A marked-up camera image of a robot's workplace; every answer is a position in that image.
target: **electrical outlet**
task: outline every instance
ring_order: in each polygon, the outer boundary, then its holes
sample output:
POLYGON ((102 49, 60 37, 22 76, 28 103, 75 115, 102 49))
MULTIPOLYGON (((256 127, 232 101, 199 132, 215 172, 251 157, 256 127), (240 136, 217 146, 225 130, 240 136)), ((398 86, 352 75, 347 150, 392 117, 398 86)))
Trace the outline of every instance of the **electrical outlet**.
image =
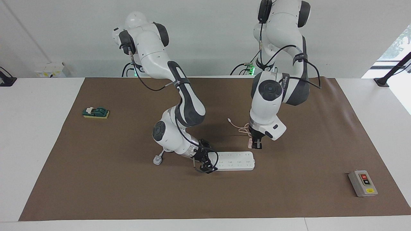
MULTIPOLYGON (((217 155, 209 152, 211 163, 215 163, 217 155)), ((247 171, 255 166, 252 152, 218 152, 217 171, 247 171)))
POLYGON ((40 78, 64 78, 69 75, 69 70, 59 62, 37 63, 36 75, 40 78))

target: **white power strip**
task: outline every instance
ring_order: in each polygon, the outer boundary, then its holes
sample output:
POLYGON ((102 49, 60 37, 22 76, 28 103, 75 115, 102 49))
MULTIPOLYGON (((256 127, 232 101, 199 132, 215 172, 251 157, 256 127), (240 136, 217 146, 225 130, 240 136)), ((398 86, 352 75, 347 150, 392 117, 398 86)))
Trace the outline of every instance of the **white power strip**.
MULTIPOLYGON (((217 155, 208 153, 211 163, 215 163, 217 155)), ((252 152, 218 152, 217 171, 250 171, 254 169, 254 156, 252 152)))

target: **brown mat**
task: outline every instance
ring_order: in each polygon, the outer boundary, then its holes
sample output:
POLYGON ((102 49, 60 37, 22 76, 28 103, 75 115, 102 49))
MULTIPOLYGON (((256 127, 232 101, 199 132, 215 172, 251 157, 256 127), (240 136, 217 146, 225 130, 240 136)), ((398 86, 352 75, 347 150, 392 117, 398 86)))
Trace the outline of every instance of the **brown mat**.
MULTIPOLYGON (((145 79, 159 87, 165 82, 145 79)), ((191 79, 207 109, 188 131, 217 151, 248 151, 248 137, 227 122, 248 121, 252 79, 191 79)), ((323 79, 279 118, 278 141, 263 139, 253 171, 197 173, 151 138, 175 88, 145 89, 138 79, 86 79, 27 201, 20 221, 409 215, 411 209, 335 79, 323 79), (107 120, 84 108, 109 109, 107 120), (346 172, 368 170, 379 192, 358 198, 346 172)))

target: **white wall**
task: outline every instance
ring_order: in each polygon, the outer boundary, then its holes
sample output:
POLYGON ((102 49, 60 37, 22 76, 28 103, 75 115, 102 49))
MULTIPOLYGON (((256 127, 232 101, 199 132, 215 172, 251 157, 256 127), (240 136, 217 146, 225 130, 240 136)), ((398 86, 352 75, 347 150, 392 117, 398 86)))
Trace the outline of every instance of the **white wall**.
MULTIPOLYGON (((311 17, 301 32, 310 61, 327 77, 360 78, 411 22, 407 0, 309 2, 311 17)), ((73 76, 118 76, 128 58, 111 41, 111 30, 139 10, 167 27, 169 56, 187 75, 226 75, 258 50, 252 30, 259 3, 0 0, 0 45, 12 48, 31 69, 35 62, 52 61, 64 62, 73 76)), ((12 65, 15 59, 3 51, 0 60, 18 76, 32 76, 12 65)), ((277 63, 289 67, 289 62, 277 63)))
POLYGON ((31 68, 24 63, 17 53, 10 48, 7 43, 3 42, 0 37, 0 67, 4 67, 10 74, 14 77, 27 76, 34 77, 34 73, 31 71, 31 68))

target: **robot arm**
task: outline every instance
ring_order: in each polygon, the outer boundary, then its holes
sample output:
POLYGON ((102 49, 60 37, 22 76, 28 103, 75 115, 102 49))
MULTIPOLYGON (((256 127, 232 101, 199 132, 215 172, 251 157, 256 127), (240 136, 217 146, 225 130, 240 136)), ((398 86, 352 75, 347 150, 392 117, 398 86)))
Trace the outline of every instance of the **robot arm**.
POLYGON ((308 98, 309 84, 304 81, 308 80, 306 43, 298 28, 305 25, 309 12, 310 5, 300 0, 261 1, 260 23, 254 27, 254 37, 260 41, 262 28, 262 57, 268 63, 257 62, 263 72, 255 76, 252 86, 251 148, 261 149, 262 137, 276 140, 286 131, 286 126, 277 117, 281 102, 296 106, 308 98), (271 58, 281 49, 293 58, 291 75, 274 72, 275 59, 271 58))
POLYGON ((132 12, 126 19, 126 29, 116 28, 112 36, 124 53, 130 55, 133 65, 137 53, 146 74, 154 79, 169 79, 181 96, 180 102, 167 109, 154 126, 153 139, 167 152, 200 161, 202 172, 215 171, 217 168, 208 158, 208 142, 197 140, 185 131, 201 124, 206 111, 181 67, 165 51, 169 43, 165 27, 149 23, 140 12, 132 12))

